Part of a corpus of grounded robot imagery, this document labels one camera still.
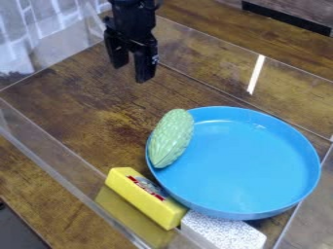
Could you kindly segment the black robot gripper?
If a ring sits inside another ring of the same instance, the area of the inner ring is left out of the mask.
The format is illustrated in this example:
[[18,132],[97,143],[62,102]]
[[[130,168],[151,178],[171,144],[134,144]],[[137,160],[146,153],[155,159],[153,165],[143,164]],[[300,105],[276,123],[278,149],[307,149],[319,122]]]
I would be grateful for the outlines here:
[[105,43],[110,61],[117,69],[129,63],[127,48],[134,52],[135,81],[145,83],[155,77],[159,62],[157,26],[159,0],[109,0],[113,15],[105,17]]

